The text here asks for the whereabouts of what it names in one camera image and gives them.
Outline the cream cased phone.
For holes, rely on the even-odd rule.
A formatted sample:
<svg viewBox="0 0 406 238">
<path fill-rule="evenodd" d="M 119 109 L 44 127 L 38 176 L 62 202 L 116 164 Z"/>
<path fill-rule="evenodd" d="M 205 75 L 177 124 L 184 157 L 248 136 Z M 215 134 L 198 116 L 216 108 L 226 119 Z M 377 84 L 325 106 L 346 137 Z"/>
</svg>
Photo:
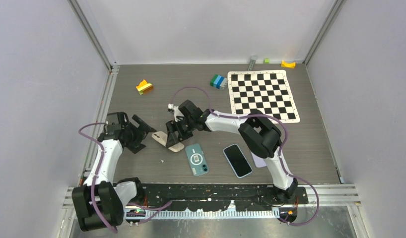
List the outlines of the cream cased phone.
<svg viewBox="0 0 406 238">
<path fill-rule="evenodd" d="M 161 144 L 162 146 L 166 146 L 167 143 L 167 134 L 163 131 L 157 131 L 157 132 L 153 132 L 151 137 L 157 141 L 159 144 Z M 172 152 L 178 153 L 181 150 L 184 149 L 184 145 L 180 142 L 178 144 L 175 144 L 171 147 L 166 147 L 166 149 L 169 149 Z"/>
</svg>

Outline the teal phone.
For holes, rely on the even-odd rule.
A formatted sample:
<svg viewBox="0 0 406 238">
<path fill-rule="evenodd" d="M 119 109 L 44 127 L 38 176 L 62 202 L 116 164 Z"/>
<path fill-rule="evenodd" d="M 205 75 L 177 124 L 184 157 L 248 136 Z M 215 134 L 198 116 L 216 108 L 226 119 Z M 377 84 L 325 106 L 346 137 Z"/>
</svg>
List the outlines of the teal phone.
<svg viewBox="0 0 406 238">
<path fill-rule="evenodd" d="M 200 144 L 196 143 L 186 146 L 185 151 L 193 176 L 198 177 L 209 172 Z"/>
</svg>

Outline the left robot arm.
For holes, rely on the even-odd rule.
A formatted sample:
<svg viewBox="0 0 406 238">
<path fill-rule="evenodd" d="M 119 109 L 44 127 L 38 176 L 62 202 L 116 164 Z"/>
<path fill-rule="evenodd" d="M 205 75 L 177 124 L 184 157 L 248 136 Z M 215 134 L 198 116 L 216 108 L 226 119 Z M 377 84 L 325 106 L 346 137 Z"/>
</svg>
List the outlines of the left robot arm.
<svg viewBox="0 0 406 238">
<path fill-rule="evenodd" d="M 91 173 L 81 186 L 73 189 L 71 197 L 80 229 L 83 232 L 109 228 L 116 233 L 117 226 L 124 220 L 124 209 L 130 202 L 140 205 L 145 198 L 144 189 L 138 178 L 125 178 L 114 182 L 118 160 L 127 148 L 134 154 L 145 148 L 142 141 L 156 129 L 137 115 L 128 119 L 125 112 L 107 114 L 102 123 L 103 131 L 98 138 L 85 133 L 84 125 L 79 134 L 98 145 L 98 152 Z"/>
</svg>

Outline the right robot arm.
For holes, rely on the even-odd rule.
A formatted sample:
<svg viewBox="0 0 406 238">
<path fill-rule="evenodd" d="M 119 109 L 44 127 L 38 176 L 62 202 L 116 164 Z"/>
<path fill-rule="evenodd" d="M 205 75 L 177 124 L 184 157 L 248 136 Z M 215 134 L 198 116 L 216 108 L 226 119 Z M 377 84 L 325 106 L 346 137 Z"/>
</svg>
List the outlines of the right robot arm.
<svg viewBox="0 0 406 238">
<path fill-rule="evenodd" d="M 291 175 L 282 155 L 284 140 L 273 124 L 275 118 L 253 110 L 250 114 L 234 115 L 207 109 L 202 111 L 190 100 L 179 106 L 168 105 L 173 120 L 166 123 L 166 148 L 173 147 L 193 136 L 193 131 L 230 132 L 242 137 L 250 151 L 264 159 L 272 176 L 276 198 L 289 203 L 296 196 L 298 181 Z"/>
</svg>

